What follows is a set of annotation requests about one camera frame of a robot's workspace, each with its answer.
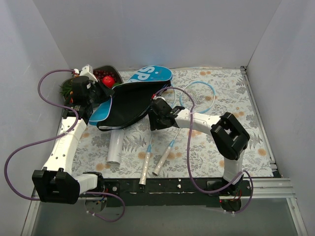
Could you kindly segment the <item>blue racket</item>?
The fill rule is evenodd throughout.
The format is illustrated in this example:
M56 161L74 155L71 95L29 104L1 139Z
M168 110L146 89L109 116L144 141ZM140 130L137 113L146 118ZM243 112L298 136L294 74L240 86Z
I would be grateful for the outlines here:
M212 85L203 81L191 82L176 94L177 89L167 89L158 94L171 107L176 105L191 109L197 113L206 113L214 105L216 92Z
M176 91L174 89L167 89L160 96L163 97L166 100L166 102L170 104L171 107L173 107L175 105ZM153 133L151 132L151 136L149 139L149 145L148 145L147 151L145 153L145 158L144 158L143 166L142 166L142 172L141 172L141 176L140 176L140 180L139 180L140 185L146 185L148 167L149 167L149 162L150 162L150 158L151 158L152 138L153 138Z

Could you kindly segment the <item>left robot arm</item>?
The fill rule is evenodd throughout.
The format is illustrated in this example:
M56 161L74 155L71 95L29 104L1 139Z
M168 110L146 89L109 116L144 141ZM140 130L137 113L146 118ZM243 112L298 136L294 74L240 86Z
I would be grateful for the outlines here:
M72 80L72 94L63 110L59 134L52 153L41 170L35 170L32 181L42 202L74 204L83 193L101 196L106 187L99 172L72 176L72 162L80 138L93 114L93 105L109 90L94 75Z

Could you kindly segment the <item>white shuttlecock tube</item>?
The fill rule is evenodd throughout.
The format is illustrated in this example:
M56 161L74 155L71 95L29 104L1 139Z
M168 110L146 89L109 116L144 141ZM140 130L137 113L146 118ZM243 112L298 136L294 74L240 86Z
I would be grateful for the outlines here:
M117 129L111 131L107 164L109 165L120 165L121 163L121 153L123 149L125 132L123 129Z

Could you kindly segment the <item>blue racket bag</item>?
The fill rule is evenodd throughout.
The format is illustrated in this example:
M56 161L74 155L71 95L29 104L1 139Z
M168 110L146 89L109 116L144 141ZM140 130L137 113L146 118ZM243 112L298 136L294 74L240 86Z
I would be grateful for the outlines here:
M89 124L101 131L123 129L148 114L152 96L171 86L172 71L150 65L136 71L127 81L113 87L114 95L99 105Z

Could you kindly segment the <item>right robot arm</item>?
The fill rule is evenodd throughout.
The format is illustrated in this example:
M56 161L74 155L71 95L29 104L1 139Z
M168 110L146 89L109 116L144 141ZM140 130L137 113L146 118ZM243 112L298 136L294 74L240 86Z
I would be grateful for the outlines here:
M238 119L229 112L222 116L194 113L184 107L171 108L162 98L151 101L149 108L150 129L162 130L169 127L188 128L189 137L187 145L187 157L190 151L190 139L193 130L211 135L219 153L224 157L223 186L217 190L206 191L195 183L190 163L187 167L190 180L194 187L205 194L214 194L224 191L227 195L234 195L240 189L243 178L242 162L245 149L248 146L250 136Z

